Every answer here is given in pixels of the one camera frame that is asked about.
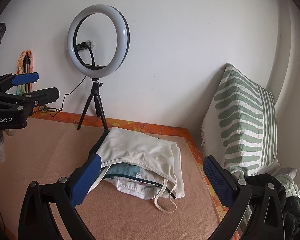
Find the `blue gripper pad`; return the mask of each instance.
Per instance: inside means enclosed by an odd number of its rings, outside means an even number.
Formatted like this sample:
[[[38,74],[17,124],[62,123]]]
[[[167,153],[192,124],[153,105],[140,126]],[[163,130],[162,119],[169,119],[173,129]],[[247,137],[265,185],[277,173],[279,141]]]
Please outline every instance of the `blue gripper pad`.
[[[97,154],[89,156],[82,166],[83,172],[71,188],[70,204],[75,207],[82,204],[101,169],[101,157]]]
[[[207,176],[221,204],[231,208],[234,203],[234,191],[218,168],[212,163],[209,157],[203,160],[203,172]]]
[[[20,86],[20,85],[29,84],[29,83],[35,83],[38,81],[38,79],[39,79],[39,74],[37,72],[21,74],[21,75],[15,76],[11,80],[11,84],[15,85],[15,86]]]

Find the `light green fabric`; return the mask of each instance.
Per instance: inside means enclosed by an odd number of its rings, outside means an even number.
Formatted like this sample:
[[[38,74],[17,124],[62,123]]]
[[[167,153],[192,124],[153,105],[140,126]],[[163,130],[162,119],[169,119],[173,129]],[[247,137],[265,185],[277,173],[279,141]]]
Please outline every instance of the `light green fabric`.
[[[227,64],[202,131],[205,154],[234,176],[265,173],[277,155],[272,94]]]
[[[286,190],[286,197],[298,197],[300,195],[300,190],[297,184],[287,174],[282,174],[275,178],[284,186]]]

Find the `black tripod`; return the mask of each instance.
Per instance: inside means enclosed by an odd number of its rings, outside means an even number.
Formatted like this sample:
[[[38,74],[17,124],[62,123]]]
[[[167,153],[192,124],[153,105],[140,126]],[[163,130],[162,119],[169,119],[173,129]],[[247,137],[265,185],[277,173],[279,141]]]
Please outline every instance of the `black tripod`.
[[[92,98],[94,99],[94,105],[96,107],[96,112],[97,112],[97,117],[101,117],[101,121],[103,124],[103,127],[105,130],[109,130],[108,126],[107,126],[107,122],[106,122],[106,118],[105,118],[105,113],[103,112],[103,108],[102,108],[102,103],[101,103],[101,97],[100,97],[100,89],[99,87],[101,87],[103,84],[98,82],[98,78],[91,78],[92,79],[92,89],[91,89],[91,94],[88,97],[88,100],[86,102],[86,105],[84,106],[79,124],[78,124],[78,130],[81,128],[83,119],[87,113],[87,110],[90,106],[91,100]]]

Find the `metal screw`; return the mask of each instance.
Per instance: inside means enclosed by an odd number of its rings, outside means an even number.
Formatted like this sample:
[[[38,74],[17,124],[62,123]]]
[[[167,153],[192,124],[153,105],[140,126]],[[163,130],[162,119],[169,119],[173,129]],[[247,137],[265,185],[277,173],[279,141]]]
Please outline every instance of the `metal screw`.
[[[66,177],[61,177],[60,179],[58,179],[59,183],[63,184],[66,183],[67,178]]]
[[[268,183],[268,188],[269,189],[274,189],[274,185],[272,183]]]
[[[30,184],[29,184],[30,187],[34,187],[35,185],[37,185],[36,181],[31,181]]]
[[[246,185],[246,181],[244,179],[238,179],[238,184],[244,186]]]

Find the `white ring light diffuser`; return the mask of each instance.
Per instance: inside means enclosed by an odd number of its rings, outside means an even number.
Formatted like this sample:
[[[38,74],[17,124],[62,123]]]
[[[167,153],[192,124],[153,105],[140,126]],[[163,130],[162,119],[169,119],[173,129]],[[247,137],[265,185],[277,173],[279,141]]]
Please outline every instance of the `white ring light diffuser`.
[[[90,15],[102,13],[110,18],[117,33],[117,47],[114,56],[107,66],[96,66],[85,64],[80,58],[77,47],[77,33],[82,22]],[[105,4],[91,5],[82,10],[73,20],[68,32],[68,52],[73,64],[85,76],[90,78],[102,78],[117,70],[124,61],[130,42],[128,24],[123,15],[114,7]]]

